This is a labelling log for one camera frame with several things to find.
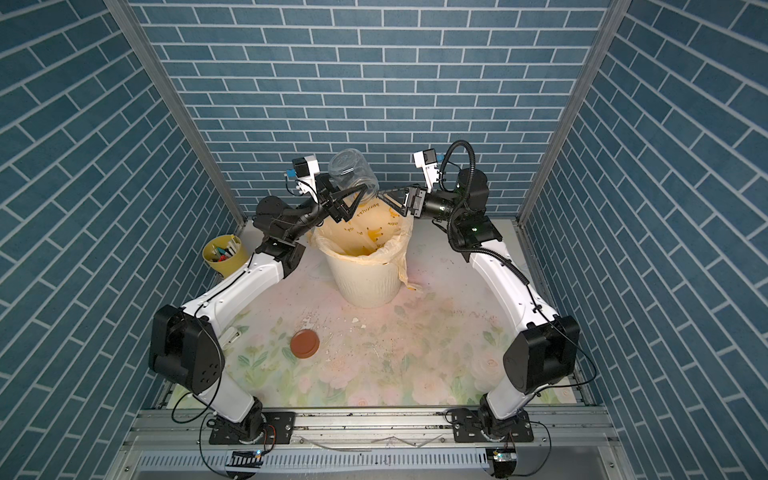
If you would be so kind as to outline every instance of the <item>blue brick wallpaper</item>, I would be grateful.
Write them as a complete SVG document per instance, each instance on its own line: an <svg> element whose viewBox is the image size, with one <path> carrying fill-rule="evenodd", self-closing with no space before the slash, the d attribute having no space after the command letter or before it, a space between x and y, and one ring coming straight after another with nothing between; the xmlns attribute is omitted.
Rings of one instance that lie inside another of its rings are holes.
<svg viewBox="0 0 768 480"><path fill-rule="evenodd" d="M104 475L218 193L101 0L0 2L0 478Z"/></svg>
<svg viewBox="0 0 768 480"><path fill-rule="evenodd" d="M357 148L397 187L424 181L411 153L464 138L510 217L608 0L131 4L246 212L291 198L304 154Z"/></svg>
<svg viewBox="0 0 768 480"><path fill-rule="evenodd" d="M768 3L634 0L527 228L638 478L768 478L767 171Z"/></svg>

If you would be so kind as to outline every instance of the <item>flower pattern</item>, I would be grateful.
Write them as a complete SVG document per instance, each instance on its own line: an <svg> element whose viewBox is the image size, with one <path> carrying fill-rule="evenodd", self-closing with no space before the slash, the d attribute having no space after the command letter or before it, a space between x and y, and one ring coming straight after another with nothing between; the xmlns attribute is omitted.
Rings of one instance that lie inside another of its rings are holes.
<svg viewBox="0 0 768 480"><path fill-rule="evenodd" d="M349 305L323 254L307 249L291 276L234 320L241 335L224 350L228 373L266 407L476 405L504 375L511 333L479 275L449 249L432 248L438 242L411 240L409 279L421 288L402 288L375 309ZM297 359L290 339L305 328L320 348ZM542 400L575 402L570 389L534 402Z"/></svg>

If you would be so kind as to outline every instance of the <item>white trash can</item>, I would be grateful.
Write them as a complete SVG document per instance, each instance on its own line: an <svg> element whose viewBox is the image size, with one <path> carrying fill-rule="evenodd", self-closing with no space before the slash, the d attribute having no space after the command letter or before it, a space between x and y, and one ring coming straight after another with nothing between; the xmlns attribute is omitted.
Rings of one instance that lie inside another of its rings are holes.
<svg viewBox="0 0 768 480"><path fill-rule="evenodd" d="M310 234L310 245L328 259L346 301L362 308L391 302L401 283L408 288L406 250L413 217L400 217L381 200L362 204L350 222L327 219Z"/></svg>

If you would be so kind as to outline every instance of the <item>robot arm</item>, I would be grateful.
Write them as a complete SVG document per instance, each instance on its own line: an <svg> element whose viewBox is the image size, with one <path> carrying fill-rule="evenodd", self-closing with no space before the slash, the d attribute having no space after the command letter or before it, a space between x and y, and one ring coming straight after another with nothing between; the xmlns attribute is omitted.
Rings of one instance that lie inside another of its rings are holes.
<svg viewBox="0 0 768 480"><path fill-rule="evenodd" d="M470 168L459 171L454 191L433 189L459 145L468 151ZM475 169L472 147L457 141L443 159L434 150L416 152L413 157L424 171L427 186L380 190L378 196L403 216L449 220L444 231L451 247L480 273L502 305L513 330L512 344L503 359L506 376L483 397L479 416L486 433L503 437L515 415L537 392L573 373L578 324L572 317L559 316L511 261L501 234L485 216L488 181ZM438 160L442 160L439 170Z"/></svg>
<svg viewBox="0 0 768 480"><path fill-rule="evenodd" d="M378 196L403 216L448 220L451 247L480 273L502 305L515 339L504 354L506 376L483 397L479 412L484 431L500 438L536 392L573 372L579 328L571 317L558 316L512 263L501 234L485 216L488 182L474 161L472 171L459 172L458 186L451 192L432 189L439 178L434 150L418 152L415 158L429 187L380 190ZM237 335L228 327L253 299L296 269L304 251L296 239L327 217L350 220L366 189L361 185L339 191L328 174L319 173L314 156L298 159L293 166L289 176L296 177L298 188L312 199L292 208L277 197L263 198L253 224L265 237L249 262L180 309L164 306L154 316L150 368L209 405L217 413L219 428L242 442L259 435L261 402L224 371L221 345ZM343 200L352 194L357 196L348 206Z"/></svg>
<svg viewBox="0 0 768 480"><path fill-rule="evenodd" d="M294 160L286 173L312 198L296 208L277 197L263 198L253 224L264 232L264 240L248 262L181 308L162 307L152 326L150 368L190 390L217 413L220 428L242 442L260 434L262 405L224 370L222 346L239 335L228 327L245 306L296 269L305 249L297 239L327 217L350 220L367 188L339 190L328 174L319 172L314 156ZM347 205L344 199L353 194Z"/></svg>

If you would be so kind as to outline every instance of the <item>aluminum frame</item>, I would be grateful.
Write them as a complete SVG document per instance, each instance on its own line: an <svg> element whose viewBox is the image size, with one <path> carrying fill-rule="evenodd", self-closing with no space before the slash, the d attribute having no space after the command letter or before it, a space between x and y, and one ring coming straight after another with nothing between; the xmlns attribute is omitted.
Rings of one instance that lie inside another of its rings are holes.
<svg viewBox="0 0 768 480"><path fill-rule="evenodd" d="M227 205L232 217L237 221L237 225L242 227L245 222L245 213L240 203L237 202L230 185L221 173L214 156L208 149L203 136L197 129L192 117L184 106L178 91L170 81L168 73L165 71L157 52L152 47L147 33L139 24L138 18L127 0L104 0L104 3L112 14L115 22L125 35L125 39L133 49L139 62L152 80L157 92L165 102L170 114L174 116L184 137L190 143L192 150L197 155L200 164L203 165L208 177L213 182L214 187L221 195L224 203Z"/></svg>
<svg viewBox="0 0 768 480"><path fill-rule="evenodd" d="M479 439L475 443L455 443L452 426L443 412L451 407L381 407L381 408L308 408L265 409L267 412L290 410L296 413L291 443L278 445L282 451L297 455L310 449L315 454L324 449L348 452L409 451L455 452L456 449L483 449L501 446L500 442ZM546 430L532 425L534 441L521 443L524 447L598 447L601 461L610 480L634 478L627 464L618 435L607 410L602 406L528 406L530 419L542 422ZM199 411L177 411L178 419L189 419ZM197 452L200 423L190 426L174 423L170 410L141 410L131 426L106 479L131 480L137 472L142 455L158 452ZM206 427L203 439L210 434ZM419 449L414 445L423 445ZM258 445L238 446L237 450L258 449ZM205 445L204 452L221 454L233 450L232 445Z"/></svg>
<svg viewBox="0 0 768 480"><path fill-rule="evenodd" d="M547 178L550 172L552 172L555 162L558 161L558 155L563 148L565 138L571 131L576 115L589 93L590 86L592 86L592 81L598 76L600 65L602 65L605 59L608 47L611 46L611 42L614 40L614 36L619 29L619 25L621 25L621 21L624 19L624 14L627 12L630 3L632 3L632 0L612 0L611 5L605 12L603 21L600 24L600 30L598 30L586 61L584 61L584 66L581 68L573 92L568 98L568 103L563 109L560 122L552 134L547 150L541 157L541 165L539 165L538 170L534 174L531 186L528 188L528 192L523 199L523 204L518 214L518 221L523 226L528 221L528 218L531 217L536 200L541 195L541 190L547 183Z"/></svg>

